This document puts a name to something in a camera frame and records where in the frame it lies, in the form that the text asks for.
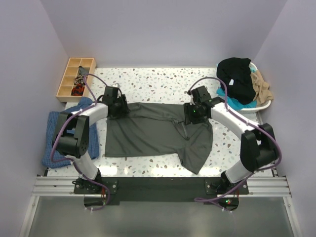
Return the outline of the grey t shirt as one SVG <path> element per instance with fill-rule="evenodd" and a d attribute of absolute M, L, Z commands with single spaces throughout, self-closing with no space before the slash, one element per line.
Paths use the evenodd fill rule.
<path fill-rule="evenodd" d="M 183 167 L 198 174 L 213 143 L 209 121 L 185 124 L 177 104 L 130 103 L 123 118 L 107 120 L 105 156 L 145 157 L 177 154 Z"/>

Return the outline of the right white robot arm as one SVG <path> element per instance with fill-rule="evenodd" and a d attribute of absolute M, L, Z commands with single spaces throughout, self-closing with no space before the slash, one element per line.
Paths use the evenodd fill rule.
<path fill-rule="evenodd" d="M 273 128 L 260 125 L 230 108 L 220 97 L 212 98 L 205 86 L 188 91 L 191 97 L 184 104 L 185 124 L 213 119 L 232 131 L 240 140 L 239 161 L 221 174 L 220 189 L 231 194 L 237 183 L 274 162 L 280 156 Z"/>

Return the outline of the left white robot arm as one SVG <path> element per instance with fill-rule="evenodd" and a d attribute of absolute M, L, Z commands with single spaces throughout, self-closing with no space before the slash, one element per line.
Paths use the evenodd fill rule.
<path fill-rule="evenodd" d="M 85 188 L 90 193 L 100 192 L 100 172 L 88 154 L 90 126 L 99 120 L 116 119 L 128 113 L 126 96 L 113 86 L 106 86 L 104 94 L 88 107 L 71 113 L 61 112 L 52 138 L 51 161 L 57 162 L 54 153 L 58 151 L 74 165 L 79 177 L 86 180 Z"/>

